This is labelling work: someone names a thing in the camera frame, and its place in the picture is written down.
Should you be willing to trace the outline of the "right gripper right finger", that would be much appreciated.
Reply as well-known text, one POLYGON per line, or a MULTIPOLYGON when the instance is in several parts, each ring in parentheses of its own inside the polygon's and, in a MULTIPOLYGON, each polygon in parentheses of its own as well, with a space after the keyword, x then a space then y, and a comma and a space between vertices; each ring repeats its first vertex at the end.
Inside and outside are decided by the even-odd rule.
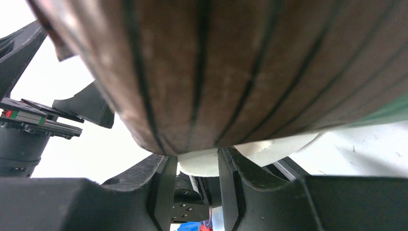
POLYGON ((408 181, 306 176, 283 180, 229 154, 220 173, 227 231, 405 231, 408 181))

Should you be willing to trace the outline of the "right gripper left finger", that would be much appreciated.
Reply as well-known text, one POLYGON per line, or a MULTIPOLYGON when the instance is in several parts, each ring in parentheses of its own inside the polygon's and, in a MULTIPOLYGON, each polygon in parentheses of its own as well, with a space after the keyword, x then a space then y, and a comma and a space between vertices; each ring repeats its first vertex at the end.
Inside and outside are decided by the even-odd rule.
POLYGON ((3 231, 167 231, 176 157, 152 154, 97 184, 82 178, 2 178, 3 231))

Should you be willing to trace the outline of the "white dotted roll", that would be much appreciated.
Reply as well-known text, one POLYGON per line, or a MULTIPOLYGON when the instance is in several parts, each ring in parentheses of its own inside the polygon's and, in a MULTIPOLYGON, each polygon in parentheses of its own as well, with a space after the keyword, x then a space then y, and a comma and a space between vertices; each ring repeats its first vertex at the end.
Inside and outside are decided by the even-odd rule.
POLYGON ((321 136, 322 133, 310 133, 193 151, 178 156, 178 171, 193 177, 218 177, 231 152, 238 152, 239 156, 264 167, 302 150, 321 136))

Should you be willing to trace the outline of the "brown green roll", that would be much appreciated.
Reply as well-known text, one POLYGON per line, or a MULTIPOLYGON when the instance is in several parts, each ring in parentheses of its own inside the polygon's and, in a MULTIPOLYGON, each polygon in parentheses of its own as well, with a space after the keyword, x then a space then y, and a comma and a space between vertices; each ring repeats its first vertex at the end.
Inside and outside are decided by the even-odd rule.
POLYGON ((178 155, 408 117, 405 0, 30 0, 142 148, 178 155))

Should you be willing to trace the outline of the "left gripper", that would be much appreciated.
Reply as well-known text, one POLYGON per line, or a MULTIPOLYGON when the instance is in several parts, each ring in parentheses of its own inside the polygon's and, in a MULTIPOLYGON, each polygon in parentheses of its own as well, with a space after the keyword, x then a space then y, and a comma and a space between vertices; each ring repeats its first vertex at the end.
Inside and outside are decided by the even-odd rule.
POLYGON ((53 108, 26 99, 8 98, 46 36, 39 21, 34 21, 0 39, 0 126, 68 140, 79 137, 82 129, 58 122, 60 117, 79 123, 86 120, 111 129, 115 114, 95 81, 71 98, 54 100, 53 108))

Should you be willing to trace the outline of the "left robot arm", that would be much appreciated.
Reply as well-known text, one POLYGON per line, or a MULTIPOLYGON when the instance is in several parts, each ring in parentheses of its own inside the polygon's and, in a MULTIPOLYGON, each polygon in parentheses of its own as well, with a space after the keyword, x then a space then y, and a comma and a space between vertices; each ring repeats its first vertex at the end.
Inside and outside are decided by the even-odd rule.
POLYGON ((34 21, 0 40, 0 175, 29 178, 40 163, 51 137, 79 137, 82 129, 60 123, 65 118, 112 128, 113 111, 90 83, 73 97, 46 106, 31 100, 14 100, 11 92, 46 38, 34 21))

